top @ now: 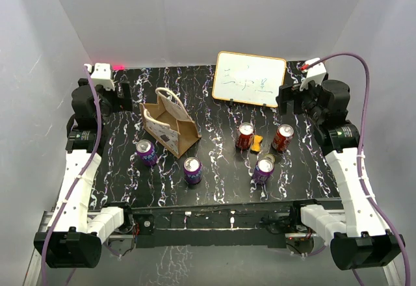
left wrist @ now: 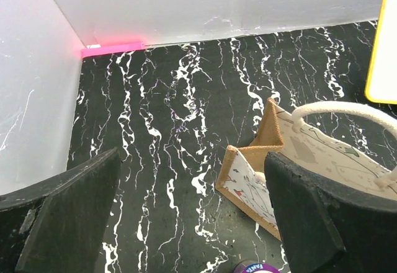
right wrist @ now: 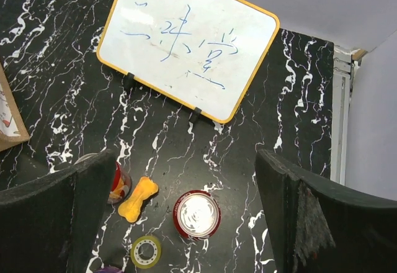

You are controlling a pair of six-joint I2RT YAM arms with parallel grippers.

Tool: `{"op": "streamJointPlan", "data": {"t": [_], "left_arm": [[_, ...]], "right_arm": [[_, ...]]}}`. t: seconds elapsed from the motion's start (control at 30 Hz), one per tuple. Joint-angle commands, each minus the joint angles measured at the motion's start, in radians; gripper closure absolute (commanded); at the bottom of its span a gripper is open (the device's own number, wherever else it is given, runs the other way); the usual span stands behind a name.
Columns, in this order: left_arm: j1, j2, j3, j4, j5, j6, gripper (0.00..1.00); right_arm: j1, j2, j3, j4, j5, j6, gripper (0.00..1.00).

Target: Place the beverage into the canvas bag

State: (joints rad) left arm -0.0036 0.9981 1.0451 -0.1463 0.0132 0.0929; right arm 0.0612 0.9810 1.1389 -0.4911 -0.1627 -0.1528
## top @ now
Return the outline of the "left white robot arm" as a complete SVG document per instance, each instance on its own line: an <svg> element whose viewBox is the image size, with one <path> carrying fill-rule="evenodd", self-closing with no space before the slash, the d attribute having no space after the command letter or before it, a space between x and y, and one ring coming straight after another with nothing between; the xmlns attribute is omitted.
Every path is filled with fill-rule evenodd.
<svg viewBox="0 0 416 286"><path fill-rule="evenodd" d="M42 264L51 268L94 268L101 246L115 230L128 233L134 226L129 204L112 202L89 217L89 202L96 172L108 141L104 119L112 113L131 111L127 82L109 90L91 87L79 79L72 92L73 116L67 124L66 167L53 216L45 231L34 236Z"/></svg>

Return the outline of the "red cola can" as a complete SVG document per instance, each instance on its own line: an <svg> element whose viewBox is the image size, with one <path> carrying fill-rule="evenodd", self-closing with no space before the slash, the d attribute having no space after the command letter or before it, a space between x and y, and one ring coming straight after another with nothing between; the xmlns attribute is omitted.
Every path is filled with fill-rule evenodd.
<svg viewBox="0 0 416 286"><path fill-rule="evenodd" d="M236 147L241 150L249 149L252 145L254 131L254 126L251 123L241 123L237 129Z"/></svg>
<svg viewBox="0 0 416 286"><path fill-rule="evenodd" d="M282 124L277 128L275 137L271 143L277 152L285 152L294 136L294 129L288 124Z"/></svg>

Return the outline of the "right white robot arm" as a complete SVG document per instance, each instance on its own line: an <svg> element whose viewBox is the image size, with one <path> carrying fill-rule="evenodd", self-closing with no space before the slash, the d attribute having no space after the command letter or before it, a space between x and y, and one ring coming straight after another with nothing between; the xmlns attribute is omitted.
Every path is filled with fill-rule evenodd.
<svg viewBox="0 0 416 286"><path fill-rule="evenodd" d="M290 225L299 232L312 229L330 247L335 265L341 270L384 267L399 253L403 237L395 237L370 203L370 190L363 157L358 153L359 131L347 120L350 88L329 80L283 85L276 98L280 114L286 114L288 102L295 114L306 114L313 124L314 136L329 164L341 202L344 220L330 214L317 200L294 201Z"/></svg>

